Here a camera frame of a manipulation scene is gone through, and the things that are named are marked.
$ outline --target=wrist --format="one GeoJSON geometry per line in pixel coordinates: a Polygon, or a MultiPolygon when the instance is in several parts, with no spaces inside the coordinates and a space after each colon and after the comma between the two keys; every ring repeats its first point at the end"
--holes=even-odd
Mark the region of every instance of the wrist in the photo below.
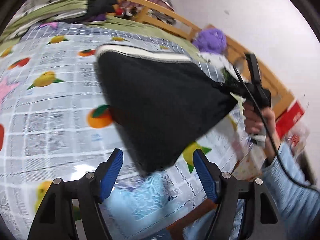
{"type": "MultiPolygon", "coordinates": [[[[273,141],[275,143],[276,149],[279,149],[280,144],[281,144],[281,140],[280,140],[280,138],[279,138],[279,136],[278,136],[276,131],[272,134],[272,139],[273,139],[273,141]]],[[[266,145],[265,145],[265,148],[263,150],[264,150],[264,153],[265,153],[269,163],[272,163],[273,159],[276,156],[276,153],[275,153],[275,151],[274,151],[274,149],[272,147],[272,144],[271,144],[271,141],[270,141],[269,137],[266,138],[266,145]]]]}

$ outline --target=wooden headboard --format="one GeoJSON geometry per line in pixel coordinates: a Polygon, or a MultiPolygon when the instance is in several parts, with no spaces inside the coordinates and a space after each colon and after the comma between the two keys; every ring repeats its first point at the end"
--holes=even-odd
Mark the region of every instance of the wooden headboard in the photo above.
{"type": "MultiPolygon", "coordinates": [[[[186,20],[185,18],[183,18],[182,16],[176,14],[171,10],[162,7],[161,5],[152,3],[147,0],[125,0],[125,1],[138,3],[143,6],[142,10],[133,19],[136,22],[148,23],[148,24],[154,25],[171,34],[180,36],[189,41],[193,40],[195,35],[199,31],[201,31],[201,29],[198,26],[194,25],[192,22],[186,20]],[[189,32],[186,32],[172,25],[169,25],[162,21],[154,19],[147,14],[149,9],[155,9],[161,13],[169,15],[174,19],[182,22],[186,26],[188,26],[189,29],[191,30],[189,32]]],[[[208,25],[205,29],[207,28],[214,28],[214,26],[208,25]]],[[[227,44],[228,44],[227,59],[232,64],[234,64],[237,59],[241,57],[244,58],[244,53],[249,52],[249,50],[247,50],[245,47],[243,47],[238,42],[236,42],[235,40],[233,40],[228,36],[227,36],[227,44]]],[[[271,91],[273,111],[275,112],[276,118],[278,118],[290,106],[290,104],[294,100],[294,96],[261,60],[258,59],[258,63],[259,63],[259,68],[261,72],[262,85],[271,91]]],[[[246,79],[250,80],[250,73],[249,73],[248,66],[245,66],[244,71],[242,72],[242,75],[246,79]]]]}

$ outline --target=purple pouf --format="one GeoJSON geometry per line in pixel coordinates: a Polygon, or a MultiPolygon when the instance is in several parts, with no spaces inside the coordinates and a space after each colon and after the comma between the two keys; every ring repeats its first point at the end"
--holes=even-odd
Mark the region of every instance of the purple pouf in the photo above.
{"type": "Polygon", "coordinates": [[[199,32],[198,37],[192,43],[200,52],[222,54],[227,47],[227,39],[224,33],[218,29],[207,29],[199,32]]]}

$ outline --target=white checkered tablecloth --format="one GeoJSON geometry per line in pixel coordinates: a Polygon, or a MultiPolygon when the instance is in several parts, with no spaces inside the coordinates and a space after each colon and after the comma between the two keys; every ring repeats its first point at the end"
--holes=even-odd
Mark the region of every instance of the white checkered tablecloth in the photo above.
{"type": "MultiPolygon", "coordinates": [[[[142,178],[114,124],[102,129],[87,124],[89,111],[108,103],[95,75],[95,57],[77,54],[104,43],[117,43],[112,37],[123,37],[126,41],[121,44],[150,51],[160,51],[161,45],[169,48],[166,51],[187,54],[163,39],[59,23],[56,30],[51,26],[31,27],[12,53],[0,58],[0,84],[18,84],[3,95],[0,108],[0,124],[5,130],[0,151],[0,214],[17,239],[27,239],[35,215],[36,188],[41,182],[56,177],[79,179],[106,161],[114,148],[123,150],[124,165],[115,190],[100,206],[114,239],[135,239],[160,230],[205,198],[195,170],[190,173],[182,156],[166,171],[142,178]],[[65,35],[68,41],[48,44],[57,35],[65,35]],[[8,70],[27,57],[30,61],[25,66],[8,70]],[[53,71],[63,82],[27,90],[46,71],[53,71]]],[[[213,80],[222,80],[213,66],[195,63],[213,80]]],[[[233,133],[230,120],[225,118],[197,140],[212,149],[207,157],[224,171],[231,171],[236,163],[233,133]]]]}

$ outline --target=pink star print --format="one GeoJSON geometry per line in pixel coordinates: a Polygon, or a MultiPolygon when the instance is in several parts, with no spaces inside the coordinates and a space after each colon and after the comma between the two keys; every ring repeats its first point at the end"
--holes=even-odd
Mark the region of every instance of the pink star print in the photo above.
{"type": "Polygon", "coordinates": [[[52,29],[56,30],[58,28],[58,23],[57,22],[53,22],[53,23],[44,23],[41,24],[38,29],[42,28],[42,27],[46,27],[46,26],[50,26],[52,29]]]}
{"type": "Polygon", "coordinates": [[[1,104],[2,104],[3,99],[7,96],[7,94],[9,94],[12,90],[14,90],[18,85],[19,85],[19,83],[7,85],[7,78],[4,78],[0,82],[0,110],[1,110],[1,104]]]}

